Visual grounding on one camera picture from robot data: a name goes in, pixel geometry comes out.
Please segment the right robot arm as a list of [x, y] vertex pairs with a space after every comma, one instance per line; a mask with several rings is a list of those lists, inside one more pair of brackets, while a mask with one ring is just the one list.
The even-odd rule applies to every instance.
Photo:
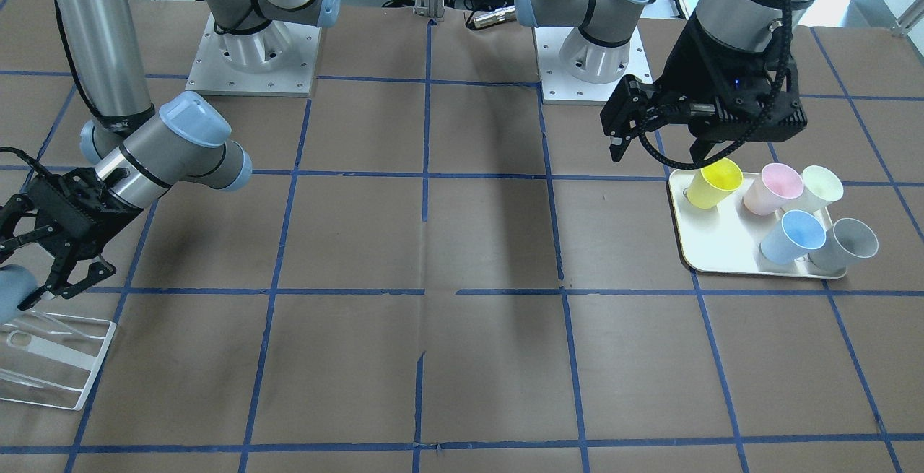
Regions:
[[[212, 32], [238, 71], [271, 71], [294, 58], [287, 23], [329, 28], [342, 0], [206, 0]], [[151, 99], [128, 0], [55, 0], [69, 71], [92, 117], [80, 132], [88, 166], [55, 174], [20, 149], [32, 167], [22, 193], [2, 207], [2, 259], [37, 245], [52, 263], [44, 282], [2, 266], [2, 305], [14, 315], [46, 298], [73, 298], [105, 281], [110, 240], [179, 181], [234, 192], [252, 160], [231, 127], [197, 92], [164, 105]]]

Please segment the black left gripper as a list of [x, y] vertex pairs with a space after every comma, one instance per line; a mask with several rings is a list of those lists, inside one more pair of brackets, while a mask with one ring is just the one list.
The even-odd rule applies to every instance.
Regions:
[[782, 143], [801, 133], [806, 114], [790, 52], [793, 36], [781, 27], [781, 19], [766, 26], [771, 42], [762, 51], [743, 52], [711, 38], [692, 17], [655, 82], [633, 75], [617, 82], [600, 114], [611, 160], [621, 162], [638, 139], [651, 157], [667, 162], [647, 135], [669, 124], [686, 125], [693, 135], [694, 169], [724, 158], [725, 143]]

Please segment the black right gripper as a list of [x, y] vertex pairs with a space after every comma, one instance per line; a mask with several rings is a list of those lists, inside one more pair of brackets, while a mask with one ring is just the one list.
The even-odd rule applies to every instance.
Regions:
[[37, 173], [25, 192], [2, 207], [2, 259], [37, 243], [53, 257], [42, 285], [29, 285], [25, 300], [46, 293], [73, 298], [113, 276], [105, 245], [141, 214], [109, 190], [92, 169], [59, 175]]

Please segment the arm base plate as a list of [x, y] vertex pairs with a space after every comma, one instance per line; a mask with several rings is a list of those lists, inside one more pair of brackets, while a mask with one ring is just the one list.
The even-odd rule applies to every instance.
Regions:
[[209, 17], [186, 88], [225, 97], [310, 97], [321, 36], [318, 27], [280, 21], [254, 35], [219, 35]]
[[546, 104], [604, 105], [624, 75], [653, 82], [638, 30], [617, 48], [591, 44], [573, 27], [538, 27], [533, 32]]

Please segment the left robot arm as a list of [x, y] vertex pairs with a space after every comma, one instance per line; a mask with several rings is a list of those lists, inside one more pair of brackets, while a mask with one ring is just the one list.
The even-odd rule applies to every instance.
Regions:
[[[514, 0], [526, 27], [567, 27], [569, 71], [590, 80], [590, 55], [627, 52], [650, 0]], [[643, 82], [611, 69], [600, 114], [614, 162], [638, 140], [661, 164], [696, 170], [745, 143], [782, 143], [805, 130], [799, 19], [815, 0], [697, 0], [661, 75]]]

